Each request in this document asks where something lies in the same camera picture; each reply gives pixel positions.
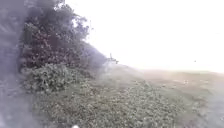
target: field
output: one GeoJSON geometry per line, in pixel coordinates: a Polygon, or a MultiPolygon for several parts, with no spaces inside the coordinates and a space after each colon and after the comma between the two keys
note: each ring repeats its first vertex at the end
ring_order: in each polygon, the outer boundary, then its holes
{"type": "Polygon", "coordinates": [[[39,122],[49,128],[202,128],[208,125],[211,87],[222,78],[211,72],[139,71],[121,65],[100,74],[65,91],[36,94],[33,110],[42,117],[39,122]]]}

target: sky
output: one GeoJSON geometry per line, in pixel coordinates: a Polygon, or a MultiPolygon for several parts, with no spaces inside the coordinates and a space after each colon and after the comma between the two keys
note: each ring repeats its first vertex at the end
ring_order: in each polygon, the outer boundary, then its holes
{"type": "Polygon", "coordinates": [[[223,0],[66,0],[91,21],[88,42],[142,69],[224,72],[223,0]]]}

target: tree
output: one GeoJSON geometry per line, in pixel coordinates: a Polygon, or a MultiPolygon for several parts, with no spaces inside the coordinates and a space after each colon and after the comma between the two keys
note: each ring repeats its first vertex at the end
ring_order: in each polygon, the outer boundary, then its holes
{"type": "Polygon", "coordinates": [[[39,0],[28,10],[21,36],[20,68],[64,63],[71,68],[89,69],[99,68],[106,61],[84,41],[89,34],[89,27],[83,25],[87,20],[74,13],[64,0],[39,0]]]}

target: leafy vegetation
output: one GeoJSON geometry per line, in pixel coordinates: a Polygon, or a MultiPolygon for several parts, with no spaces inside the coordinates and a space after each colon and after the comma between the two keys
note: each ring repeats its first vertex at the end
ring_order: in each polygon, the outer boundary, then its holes
{"type": "Polygon", "coordinates": [[[59,91],[79,81],[76,76],[80,74],[93,77],[92,72],[106,58],[85,42],[87,20],[62,0],[39,0],[28,10],[19,59],[25,87],[31,91],[59,91]]]}
{"type": "Polygon", "coordinates": [[[84,77],[64,64],[46,64],[37,69],[23,69],[23,85],[32,92],[54,92],[64,90],[71,84],[80,83],[84,77]]]}
{"type": "Polygon", "coordinates": [[[85,42],[87,20],[63,0],[38,0],[27,9],[19,70],[46,127],[176,127],[182,113],[194,112],[189,106],[198,107],[201,99],[172,90],[176,83],[165,88],[128,67],[112,64],[95,77],[106,58],[85,42]]]}

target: green bush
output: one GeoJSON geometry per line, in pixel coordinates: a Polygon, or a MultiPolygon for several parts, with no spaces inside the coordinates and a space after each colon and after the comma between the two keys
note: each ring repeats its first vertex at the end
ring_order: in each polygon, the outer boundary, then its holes
{"type": "Polygon", "coordinates": [[[80,83],[84,77],[64,64],[46,64],[41,68],[22,70],[23,85],[31,92],[54,92],[64,90],[71,84],[80,83]]]}

